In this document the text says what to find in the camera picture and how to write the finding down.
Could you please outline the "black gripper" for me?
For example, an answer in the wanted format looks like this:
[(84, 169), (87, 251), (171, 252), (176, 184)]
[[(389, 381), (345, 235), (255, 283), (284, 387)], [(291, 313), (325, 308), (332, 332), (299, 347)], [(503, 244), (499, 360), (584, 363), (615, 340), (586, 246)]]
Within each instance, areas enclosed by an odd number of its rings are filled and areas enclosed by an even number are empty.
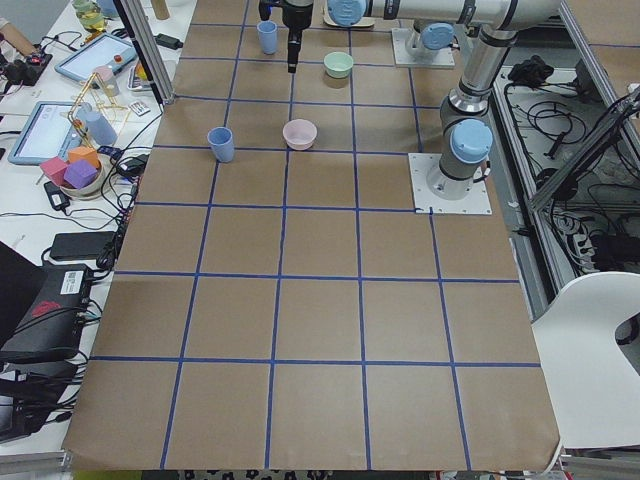
[(270, 18), (272, 8), (282, 10), (282, 21), (289, 28), (287, 39), (287, 70), (295, 74), (299, 63), (302, 31), (311, 25), (313, 0), (260, 0), (259, 15), (262, 21)]

